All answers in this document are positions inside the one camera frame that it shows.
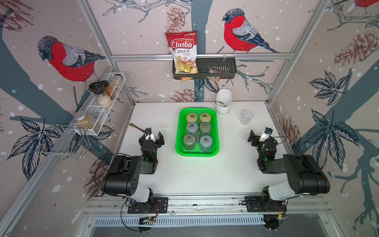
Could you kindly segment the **blue-grey tea canister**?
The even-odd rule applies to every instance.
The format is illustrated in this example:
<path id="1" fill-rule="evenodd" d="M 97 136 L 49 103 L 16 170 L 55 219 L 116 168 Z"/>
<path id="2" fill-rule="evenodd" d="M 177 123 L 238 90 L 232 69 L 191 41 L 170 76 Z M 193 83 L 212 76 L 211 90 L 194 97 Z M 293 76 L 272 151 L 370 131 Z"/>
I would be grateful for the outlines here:
<path id="1" fill-rule="evenodd" d="M 187 134 L 192 134 L 196 137 L 198 135 L 198 124 L 194 122 L 188 123 L 186 130 Z"/>
<path id="2" fill-rule="evenodd" d="M 202 152 L 208 153 L 212 149 L 213 139 L 209 135 L 203 135 L 201 136 L 199 143 Z"/>

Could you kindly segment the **green tea canister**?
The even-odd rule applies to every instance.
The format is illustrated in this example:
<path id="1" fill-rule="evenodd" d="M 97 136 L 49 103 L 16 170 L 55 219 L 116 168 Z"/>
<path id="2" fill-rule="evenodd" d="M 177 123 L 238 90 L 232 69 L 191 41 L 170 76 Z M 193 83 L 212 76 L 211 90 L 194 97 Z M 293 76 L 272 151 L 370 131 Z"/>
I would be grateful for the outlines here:
<path id="1" fill-rule="evenodd" d="M 211 134 L 211 129 L 212 129 L 212 126 L 209 122 L 202 122 L 199 125 L 200 136 L 204 136 L 204 135 L 209 136 Z"/>
<path id="2" fill-rule="evenodd" d="M 195 148 L 195 143 L 196 137 L 193 134 L 189 133 L 184 136 L 183 144 L 186 150 L 192 151 Z"/>

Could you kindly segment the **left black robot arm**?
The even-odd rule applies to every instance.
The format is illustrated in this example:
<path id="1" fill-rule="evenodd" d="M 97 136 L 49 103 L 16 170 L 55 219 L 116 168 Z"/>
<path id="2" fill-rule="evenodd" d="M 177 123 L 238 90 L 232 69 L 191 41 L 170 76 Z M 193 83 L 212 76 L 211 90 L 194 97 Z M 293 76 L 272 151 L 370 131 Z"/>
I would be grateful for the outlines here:
<path id="1" fill-rule="evenodd" d="M 129 156 L 118 154 L 103 179 L 101 189 L 111 196 L 129 199 L 129 214 L 166 213 L 168 198 L 156 198 L 151 188 L 139 183 L 141 174 L 153 175 L 158 166 L 158 149 L 164 145 L 164 137 L 157 139 L 151 132 L 139 138 L 142 154 Z"/>

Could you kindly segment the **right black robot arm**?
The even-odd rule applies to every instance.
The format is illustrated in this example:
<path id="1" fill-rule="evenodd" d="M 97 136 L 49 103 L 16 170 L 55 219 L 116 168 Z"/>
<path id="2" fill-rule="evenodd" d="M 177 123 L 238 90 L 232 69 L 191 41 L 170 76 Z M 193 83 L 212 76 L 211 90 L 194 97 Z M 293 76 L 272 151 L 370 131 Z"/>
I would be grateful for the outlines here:
<path id="1" fill-rule="evenodd" d="M 246 196 L 241 204 L 248 212 L 286 212 L 287 201 L 302 195 L 326 194 L 330 182 L 314 158 L 310 155 L 284 154 L 276 159 L 278 141 L 266 127 L 258 136 L 250 131 L 248 142 L 257 148 L 257 164 L 263 174 L 286 174 L 287 179 L 276 185 L 266 186 L 259 196 Z"/>

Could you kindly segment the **green plastic mesh basket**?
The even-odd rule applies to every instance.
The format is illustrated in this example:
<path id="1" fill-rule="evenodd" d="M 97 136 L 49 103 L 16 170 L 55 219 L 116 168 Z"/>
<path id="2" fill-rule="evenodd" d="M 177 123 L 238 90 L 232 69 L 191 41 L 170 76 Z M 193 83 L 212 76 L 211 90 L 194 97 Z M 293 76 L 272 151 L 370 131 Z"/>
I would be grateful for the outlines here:
<path id="1" fill-rule="evenodd" d="M 176 152 L 185 157 L 213 157 L 220 150 L 217 114 L 209 108 L 185 108 L 179 113 Z"/>

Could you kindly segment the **beige tea canister back left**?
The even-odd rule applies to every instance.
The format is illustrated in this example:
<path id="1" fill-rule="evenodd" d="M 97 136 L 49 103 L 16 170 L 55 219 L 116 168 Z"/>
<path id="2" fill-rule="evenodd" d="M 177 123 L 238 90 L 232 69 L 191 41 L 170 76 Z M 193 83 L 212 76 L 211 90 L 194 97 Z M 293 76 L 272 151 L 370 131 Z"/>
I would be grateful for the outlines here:
<path id="1" fill-rule="evenodd" d="M 186 115 L 187 123 L 191 123 L 191 122 L 197 123 L 197 119 L 198 119 L 198 116 L 195 113 L 188 113 Z"/>

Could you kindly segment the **beige tea canister back right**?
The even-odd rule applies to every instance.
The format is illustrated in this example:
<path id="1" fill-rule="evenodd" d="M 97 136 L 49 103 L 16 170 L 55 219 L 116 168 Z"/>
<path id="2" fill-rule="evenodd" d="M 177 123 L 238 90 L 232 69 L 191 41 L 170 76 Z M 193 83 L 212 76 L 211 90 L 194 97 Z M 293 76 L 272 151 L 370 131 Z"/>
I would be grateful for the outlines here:
<path id="1" fill-rule="evenodd" d="M 200 120 L 200 123 L 203 123 L 203 122 L 210 122 L 212 119 L 211 115 L 209 113 L 202 113 L 200 116 L 199 116 L 199 120 Z"/>

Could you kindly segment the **iridescent butter knife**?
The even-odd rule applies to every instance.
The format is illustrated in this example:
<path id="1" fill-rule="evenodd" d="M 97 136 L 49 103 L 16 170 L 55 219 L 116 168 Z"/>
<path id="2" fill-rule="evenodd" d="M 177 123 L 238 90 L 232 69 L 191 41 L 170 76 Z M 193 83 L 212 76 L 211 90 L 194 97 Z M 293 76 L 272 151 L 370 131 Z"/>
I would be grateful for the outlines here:
<path id="1" fill-rule="evenodd" d="M 133 124 L 133 123 L 130 123 L 130 124 L 129 124 L 129 126 L 131 126 L 131 127 L 134 127 L 134 128 L 136 128 L 136 129 L 140 130 L 140 131 L 141 131 L 141 132 L 143 132 L 143 133 L 146 133 L 146 131 L 145 131 L 144 129 L 142 129 L 142 128 L 140 128 L 140 127 L 136 126 L 136 125 L 135 125 L 135 124 Z"/>

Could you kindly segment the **glass jar with brown spice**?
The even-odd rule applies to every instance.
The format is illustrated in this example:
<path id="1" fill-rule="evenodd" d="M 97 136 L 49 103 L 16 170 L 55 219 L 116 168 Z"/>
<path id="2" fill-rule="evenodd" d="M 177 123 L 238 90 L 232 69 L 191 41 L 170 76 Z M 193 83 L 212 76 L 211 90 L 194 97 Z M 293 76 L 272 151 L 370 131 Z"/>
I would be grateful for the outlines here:
<path id="1" fill-rule="evenodd" d="M 90 115 L 87 114 L 84 111 L 78 111 L 74 114 L 74 119 L 76 120 L 76 123 L 78 127 L 83 129 L 93 129 L 95 127 L 95 120 Z"/>

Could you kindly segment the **orange spice bottle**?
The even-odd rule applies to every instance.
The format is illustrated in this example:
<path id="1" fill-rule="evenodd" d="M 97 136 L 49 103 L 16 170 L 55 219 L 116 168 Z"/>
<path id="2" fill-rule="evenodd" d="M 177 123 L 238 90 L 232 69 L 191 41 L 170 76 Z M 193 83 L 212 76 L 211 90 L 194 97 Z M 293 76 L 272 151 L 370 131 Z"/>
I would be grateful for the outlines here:
<path id="1" fill-rule="evenodd" d="M 105 89 L 105 92 L 106 94 L 109 96 L 109 98 L 111 100 L 115 100 L 116 99 L 116 96 L 115 96 L 115 93 L 114 93 L 114 88 L 109 84 L 108 81 L 101 81 L 104 89 Z"/>

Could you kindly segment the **black lid spice grinder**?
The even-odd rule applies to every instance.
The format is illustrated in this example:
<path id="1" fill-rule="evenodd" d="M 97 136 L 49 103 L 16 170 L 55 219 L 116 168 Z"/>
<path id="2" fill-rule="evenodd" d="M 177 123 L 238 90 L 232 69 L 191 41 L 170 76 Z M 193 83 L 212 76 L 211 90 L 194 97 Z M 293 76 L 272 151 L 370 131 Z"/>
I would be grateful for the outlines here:
<path id="1" fill-rule="evenodd" d="M 102 106 L 104 108 L 111 107 L 112 100 L 106 94 L 105 89 L 101 82 L 94 82 L 89 85 L 89 90 L 95 95 L 97 102 L 95 105 Z"/>

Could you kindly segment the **snack packet in black shelf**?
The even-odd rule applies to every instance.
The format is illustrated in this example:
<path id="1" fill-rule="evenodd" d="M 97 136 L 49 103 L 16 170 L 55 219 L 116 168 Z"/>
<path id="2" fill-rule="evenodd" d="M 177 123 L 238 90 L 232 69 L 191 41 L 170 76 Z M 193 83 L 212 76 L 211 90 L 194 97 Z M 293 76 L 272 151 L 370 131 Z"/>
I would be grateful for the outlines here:
<path id="1" fill-rule="evenodd" d="M 208 80 L 214 81 L 214 82 L 219 82 L 220 77 L 216 76 L 216 74 L 222 73 L 222 71 L 214 69 L 214 68 L 209 68 L 208 73 L 210 74 L 209 77 L 206 77 Z"/>

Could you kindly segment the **red cassava chips bag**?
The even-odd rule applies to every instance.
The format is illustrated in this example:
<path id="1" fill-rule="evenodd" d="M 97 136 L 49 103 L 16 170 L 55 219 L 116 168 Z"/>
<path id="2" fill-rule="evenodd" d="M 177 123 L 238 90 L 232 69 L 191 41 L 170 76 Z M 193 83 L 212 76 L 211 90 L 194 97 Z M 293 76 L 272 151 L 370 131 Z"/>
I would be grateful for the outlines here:
<path id="1" fill-rule="evenodd" d="M 165 33 L 173 56 L 174 74 L 197 74 L 197 31 Z"/>

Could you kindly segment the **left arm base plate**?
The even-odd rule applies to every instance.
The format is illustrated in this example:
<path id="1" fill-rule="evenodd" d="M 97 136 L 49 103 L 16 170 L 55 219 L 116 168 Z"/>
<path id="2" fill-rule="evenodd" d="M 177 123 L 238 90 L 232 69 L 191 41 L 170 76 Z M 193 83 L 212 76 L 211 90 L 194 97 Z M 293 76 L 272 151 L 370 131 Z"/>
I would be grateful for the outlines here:
<path id="1" fill-rule="evenodd" d="M 150 199 L 148 202 L 129 201 L 128 214 L 161 214 L 167 213 L 168 198 L 158 197 Z"/>

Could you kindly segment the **black wall basket shelf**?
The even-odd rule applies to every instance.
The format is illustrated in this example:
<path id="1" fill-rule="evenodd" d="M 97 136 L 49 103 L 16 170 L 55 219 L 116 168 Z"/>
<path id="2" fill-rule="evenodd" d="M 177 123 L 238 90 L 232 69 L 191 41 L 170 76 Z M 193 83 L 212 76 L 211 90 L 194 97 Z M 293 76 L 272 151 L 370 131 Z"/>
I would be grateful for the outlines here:
<path id="1" fill-rule="evenodd" d="M 173 64 L 172 74 L 173 78 L 180 80 L 181 78 L 191 78 L 194 80 L 207 79 L 210 74 L 209 68 L 214 68 L 222 71 L 220 74 L 216 74 L 220 79 L 233 79 L 236 75 L 236 63 L 234 57 L 227 58 L 197 58 L 196 64 L 198 73 L 196 74 L 176 74 Z"/>

